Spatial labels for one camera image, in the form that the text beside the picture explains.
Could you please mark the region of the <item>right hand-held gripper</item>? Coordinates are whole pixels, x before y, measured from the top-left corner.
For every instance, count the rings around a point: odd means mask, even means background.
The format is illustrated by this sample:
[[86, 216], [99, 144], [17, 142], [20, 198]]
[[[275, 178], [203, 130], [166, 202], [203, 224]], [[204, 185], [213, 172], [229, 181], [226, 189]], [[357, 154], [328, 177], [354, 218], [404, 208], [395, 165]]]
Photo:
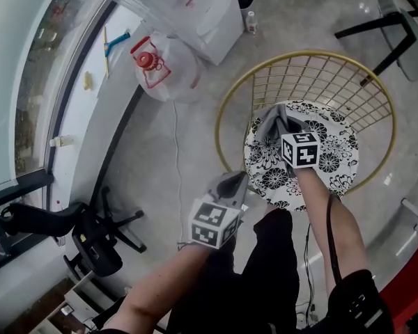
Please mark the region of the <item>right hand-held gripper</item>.
[[288, 116], [289, 131], [281, 135], [281, 156], [293, 169], [319, 164], [319, 135], [297, 118]]

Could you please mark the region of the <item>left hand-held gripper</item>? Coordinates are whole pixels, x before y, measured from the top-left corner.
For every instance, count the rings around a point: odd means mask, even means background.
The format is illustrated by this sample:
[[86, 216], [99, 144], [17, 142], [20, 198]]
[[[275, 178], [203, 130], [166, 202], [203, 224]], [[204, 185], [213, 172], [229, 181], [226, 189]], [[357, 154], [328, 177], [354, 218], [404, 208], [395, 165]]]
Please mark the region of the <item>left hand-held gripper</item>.
[[224, 173], [213, 179], [194, 201], [189, 214], [189, 240], [220, 249], [237, 231], [249, 177], [244, 171]]

